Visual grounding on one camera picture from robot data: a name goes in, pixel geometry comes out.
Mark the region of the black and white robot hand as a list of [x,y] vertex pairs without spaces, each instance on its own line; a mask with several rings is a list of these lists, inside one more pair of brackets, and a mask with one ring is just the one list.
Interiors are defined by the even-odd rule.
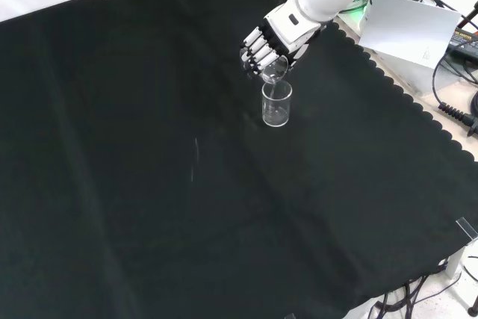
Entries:
[[240,45],[240,61],[250,75],[275,80],[275,65],[293,69],[309,42],[333,19],[333,13],[314,12],[305,0],[287,0],[272,9]]

